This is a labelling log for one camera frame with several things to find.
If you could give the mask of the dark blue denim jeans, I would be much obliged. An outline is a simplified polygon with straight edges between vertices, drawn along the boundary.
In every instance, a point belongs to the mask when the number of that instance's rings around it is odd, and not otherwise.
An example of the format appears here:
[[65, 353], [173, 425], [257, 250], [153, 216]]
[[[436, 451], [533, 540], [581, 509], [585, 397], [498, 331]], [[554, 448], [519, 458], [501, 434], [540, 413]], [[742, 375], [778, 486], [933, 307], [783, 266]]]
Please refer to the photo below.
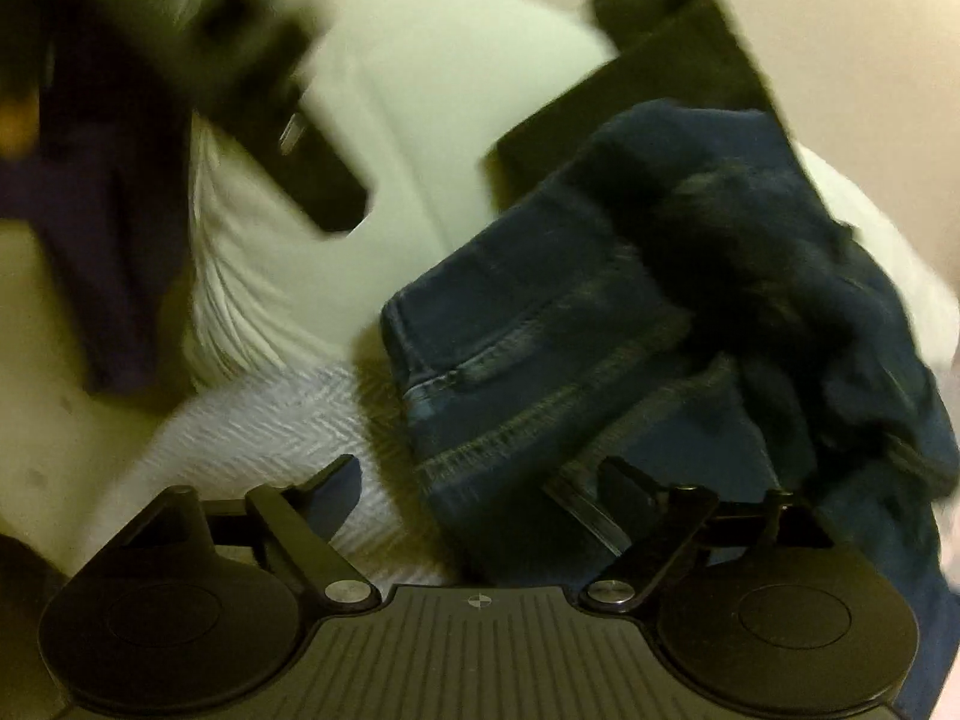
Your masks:
[[646, 103], [384, 305], [415, 473], [460, 578], [580, 589], [626, 546], [597, 468], [793, 491], [910, 603], [898, 705], [958, 649], [934, 502], [958, 481], [892, 282], [759, 112]]

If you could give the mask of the white ribbed garment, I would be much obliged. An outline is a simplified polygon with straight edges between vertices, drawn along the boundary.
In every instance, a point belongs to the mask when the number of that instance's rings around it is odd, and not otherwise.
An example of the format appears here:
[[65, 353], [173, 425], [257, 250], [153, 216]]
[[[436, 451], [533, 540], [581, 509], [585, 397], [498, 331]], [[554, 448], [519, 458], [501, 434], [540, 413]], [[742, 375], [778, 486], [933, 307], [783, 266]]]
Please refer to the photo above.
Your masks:
[[194, 382], [374, 356], [377, 294], [343, 284], [322, 236], [239, 145], [197, 119], [190, 142], [192, 288], [182, 348]]

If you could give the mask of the black folded garment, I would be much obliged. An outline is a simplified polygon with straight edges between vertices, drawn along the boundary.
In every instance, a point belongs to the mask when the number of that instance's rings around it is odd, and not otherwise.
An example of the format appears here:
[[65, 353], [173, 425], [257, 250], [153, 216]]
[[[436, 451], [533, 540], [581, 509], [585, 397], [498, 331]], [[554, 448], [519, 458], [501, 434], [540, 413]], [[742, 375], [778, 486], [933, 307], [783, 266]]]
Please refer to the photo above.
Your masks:
[[592, 15], [617, 57], [496, 142], [494, 172], [506, 202], [532, 192], [574, 160], [597, 128], [638, 104], [683, 107], [680, 120], [706, 125], [709, 135], [732, 133], [737, 122], [754, 128], [734, 132], [731, 146], [713, 146], [706, 158], [683, 153], [667, 171], [613, 164], [607, 156], [589, 161], [574, 176], [597, 202], [659, 193], [719, 160], [796, 162], [763, 78], [718, 0], [592, 0]]

